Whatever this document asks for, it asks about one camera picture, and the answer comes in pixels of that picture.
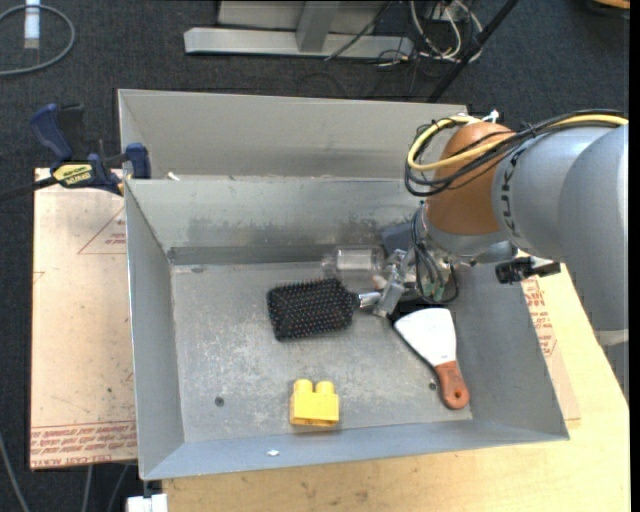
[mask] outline white spatula blade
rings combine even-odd
[[[403,316],[394,327],[432,366],[456,360],[456,331],[448,309],[421,309]]]

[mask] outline yellow cable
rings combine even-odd
[[[595,0],[599,4],[619,7],[620,9],[631,9],[631,0]]]
[[[416,171],[422,171],[422,172],[431,171],[433,169],[446,167],[448,165],[458,163],[462,160],[468,160],[474,156],[481,155],[483,153],[486,153],[490,149],[494,148],[498,144],[504,142],[504,140],[496,141],[496,142],[488,142],[487,144],[483,144],[482,146],[479,146],[477,148],[470,149],[468,151],[465,151],[464,153],[459,153],[449,158],[445,158],[444,160],[438,160],[437,162],[433,162],[431,164],[419,164],[415,161],[416,153],[418,152],[422,144],[427,139],[432,137],[435,133],[440,131],[441,128],[446,128],[451,124],[457,124],[457,122],[472,123],[472,122],[478,122],[478,121],[480,121],[480,119],[477,119],[475,117],[454,116],[451,119],[443,119],[441,121],[438,121],[437,123],[440,123],[439,125],[437,123],[434,123],[427,130],[425,130],[420,135],[420,137],[418,137],[416,141],[413,143],[413,145],[409,149],[409,154],[407,155],[407,163],[412,169],[415,169]],[[576,115],[576,116],[564,119],[562,121],[558,121],[557,123],[553,123],[551,126],[573,124],[573,123],[578,123],[583,121],[606,122],[606,123],[617,124],[620,126],[629,123],[629,120],[625,119],[624,117],[618,117],[618,116],[606,115],[606,114],[591,114],[591,115]]]

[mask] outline orange spatula handle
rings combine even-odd
[[[449,361],[436,366],[436,373],[440,379],[440,393],[442,401],[449,409],[462,409],[469,403],[469,390],[464,383],[458,363]]]

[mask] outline blue clamp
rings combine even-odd
[[[83,112],[81,105],[60,110],[50,103],[40,108],[29,121],[38,141],[56,156],[50,169],[54,183],[66,188],[90,187],[121,195],[122,180],[111,172],[111,167],[126,161],[133,166],[134,178],[151,178],[149,153],[140,143],[129,144],[123,154],[108,159],[102,159],[96,153],[87,155],[81,140]]]

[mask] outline white cable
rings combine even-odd
[[[27,68],[0,70],[0,78],[6,78],[8,76],[22,75],[22,74],[25,74],[25,73],[32,73],[34,71],[39,71],[41,69],[44,69],[44,68],[47,68],[47,67],[52,66],[54,64],[57,64],[58,62],[60,62],[67,55],[67,53],[69,53],[71,51],[71,48],[73,47],[73,45],[74,45],[74,43],[76,41],[76,29],[73,26],[73,23],[71,23],[71,20],[69,18],[67,18],[67,16],[65,16],[65,14],[63,12],[59,11],[58,9],[54,9],[53,7],[49,7],[48,5],[35,5],[35,4],[34,5],[27,5],[27,4],[24,4],[24,5],[17,5],[15,7],[11,7],[10,9],[7,9],[3,13],[0,13],[0,23],[2,23],[2,21],[5,18],[10,16],[14,12],[24,11],[24,10],[27,10],[27,9],[31,9],[31,10],[38,9],[39,11],[43,11],[43,10],[44,11],[49,11],[49,12],[52,12],[53,14],[56,14],[60,18],[62,18],[62,20],[69,27],[69,32],[71,34],[71,36],[69,38],[69,43],[64,48],[64,50],[62,50],[53,59],[48,60],[46,62],[43,62],[42,64],[37,64],[35,66],[29,66]]]
[[[458,5],[459,7],[461,7],[462,9],[464,9],[464,11],[469,15],[469,17],[471,18],[472,22],[474,23],[474,25],[476,26],[476,29],[478,30],[478,32],[482,32],[483,27],[482,24],[480,23],[480,20],[478,20],[478,17],[466,6],[464,5],[460,0],[454,0],[456,5]],[[421,32],[421,34],[423,33],[421,30],[421,27],[418,23],[418,18],[416,16],[416,12],[415,12],[415,6],[413,5],[413,2],[411,2],[412,4],[412,17],[414,19],[414,23],[416,24],[416,27],[418,28],[418,30]],[[446,61],[446,62],[459,62],[459,59],[456,58],[456,56],[458,55],[458,53],[460,52],[460,50],[462,49],[462,36],[460,35],[460,31],[458,30],[458,26],[456,25],[455,21],[453,20],[453,16],[451,16],[451,12],[449,11],[450,6],[447,6],[444,8],[444,15],[448,18],[448,23],[451,25],[451,27],[453,28],[453,31],[455,33],[456,36],[456,49],[453,51],[447,51],[447,52],[442,52],[441,50],[439,50],[438,48],[435,47],[435,45],[433,45],[433,43],[431,43],[431,41],[428,41],[426,39],[426,37],[424,37],[424,39],[426,41],[428,41],[429,46],[431,47],[432,50],[434,50],[436,53],[438,53],[438,56],[433,56],[430,55],[428,53],[425,52],[420,52],[420,56],[421,57],[427,57],[433,60],[440,60],[440,61]],[[480,48],[480,50],[478,50],[478,52],[469,59],[469,62],[475,62],[476,60],[478,60],[478,58],[480,58],[480,55],[482,55],[482,48]]]
[[[420,36],[422,37],[422,40],[427,43],[427,45],[429,46],[429,48],[431,48],[434,52],[436,52],[438,55],[442,56],[443,52],[441,50],[439,50],[431,41],[431,39],[429,39],[427,37],[427,35],[424,33],[424,30],[422,30],[422,25],[420,25],[420,20],[418,20],[418,14],[416,13],[416,3],[414,0],[410,0],[409,2],[409,10],[411,11],[411,19],[413,20],[413,24],[416,27],[416,30],[418,31],[418,33],[420,34]]]
[[[495,123],[498,121],[500,117],[500,113],[494,108],[488,115],[482,118],[483,121],[488,121],[490,123]]]
[[[87,470],[87,479],[84,484],[84,495],[82,496],[81,512],[87,512],[89,509],[89,494],[91,492],[91,479],[93,478],[93,464]]]
[[[107,512],[112,512],[116,501],[118,500],[118,493],[120,492],[120,487],[122,487],[122,483],[124,482],[124,477],[127,476],[127,471],[131,464],[124,464],[124,468],[118,477],[118,481],[116,482],[116,486],[113,488],[113,492],[111,493],[111,498],[109,498],[109,504],[107,505]]]

